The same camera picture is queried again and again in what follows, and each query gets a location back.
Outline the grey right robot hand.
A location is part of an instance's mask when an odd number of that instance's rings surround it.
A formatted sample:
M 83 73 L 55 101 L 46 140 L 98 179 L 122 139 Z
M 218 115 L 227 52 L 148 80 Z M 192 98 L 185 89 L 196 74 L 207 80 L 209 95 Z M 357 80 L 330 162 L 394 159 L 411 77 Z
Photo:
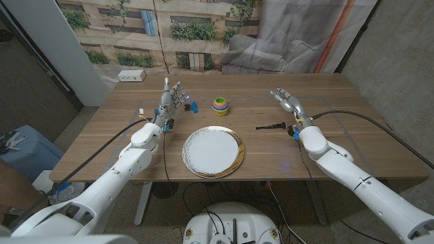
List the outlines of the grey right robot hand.
M 295 121 L 303 128 L 314 126 L 312 118 L 307 115 L 306 110 L 295 96 L 279 87 L 275 91 L 270 91 L 270 94 L 285 111 L 294 115 Z

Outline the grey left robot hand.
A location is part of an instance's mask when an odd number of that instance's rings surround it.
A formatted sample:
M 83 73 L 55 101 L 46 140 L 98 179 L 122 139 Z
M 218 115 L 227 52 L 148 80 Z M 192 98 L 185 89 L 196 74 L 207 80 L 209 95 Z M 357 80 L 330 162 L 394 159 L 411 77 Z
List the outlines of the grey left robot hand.
M 181 86 L 180 81 L 171 86 L 169 77 L 164 78 L 163 93 L 157 114 L 153 119 L 153 123 L 162 130 L 165 129 L 167 122 L 174 117 L 177 109 L 190 98 L 182 89 L 183 86 Z

